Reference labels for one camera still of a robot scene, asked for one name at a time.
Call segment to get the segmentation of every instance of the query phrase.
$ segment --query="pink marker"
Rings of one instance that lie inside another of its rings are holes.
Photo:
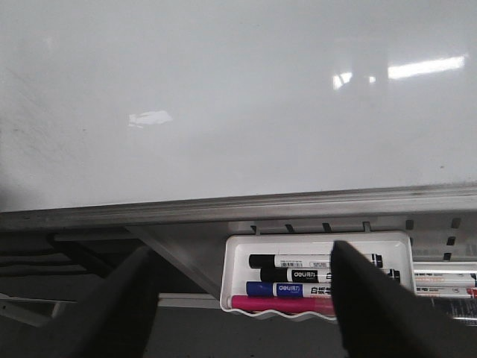
[[[335,315],[331,298],[278,298],[232,296],[232,308],[244,311],[277,310],[284,313],[317,312],[322,315]]]

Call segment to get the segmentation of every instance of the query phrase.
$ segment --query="whiteboard tray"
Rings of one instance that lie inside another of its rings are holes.
[[[335,317],[316,312],[291,315],[276,310],[266,310],[259,313],[250,313],[232,308],[230,298],[234,295],[246,295],[245,285],[247,281],[260,281],[260,270],[249,266],[248,259],[251,254],[330,254],[333,242],[336,240],[348,241],[363,254],[382,255],[384,268],[399,270],[401,284],[414,292],[411,243],[409,236],[401,231],[231,236],[227,240],[225,249],[220,296],[221,309],[225,312],[241,313],[257,319],[280,315],[292,321],[303,321],[313,317],[335,321]]]

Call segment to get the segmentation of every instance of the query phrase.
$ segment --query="white board surface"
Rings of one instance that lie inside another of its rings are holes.
[[[0,2],[0,210],[477,180],[469,1]]]

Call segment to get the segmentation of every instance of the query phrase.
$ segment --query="metal ledge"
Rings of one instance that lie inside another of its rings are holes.
[[[0,231],[477,211],[477,183],[119,204],[0,213]]]
[[[159,293],[157,306],[220,309],[218,300],[204,293]]]

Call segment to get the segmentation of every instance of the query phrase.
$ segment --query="marker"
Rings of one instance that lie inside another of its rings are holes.
[[[382,256],[378,254],[364,254],[376,267],[382,267]],[[299,269],[329,269],[329,255],[250,255],[248,263],[252,269],[283,267]]]
[[[284,313],[317,312],[323,315],[335,315],[333,302],[329,298],[278,298],[232,296],[232,308],[244,311],[277,310]]]
[[[476,274],[414,274],[416,286],[420,287],[477,287]]]
[[[417,287],[416,295],[436,298],[477,298],[477,289],[465,287]]]
[[[422,298],[467,326],[477,327],[477,300],[458,298]]]
[[[331,297],[330,283],[247,282],[247,295],[262,297]]]
[[[400,272],[392,268],[382,270],[397,282],[401,282]],[[260,280],[263,282],[303,282],[330,283],[331,272],[321,268],[261,268]]]
[[[427,263],[413,263],[415,274],[477,274],[477,265],[475,263],[466,263],[463,261]]]

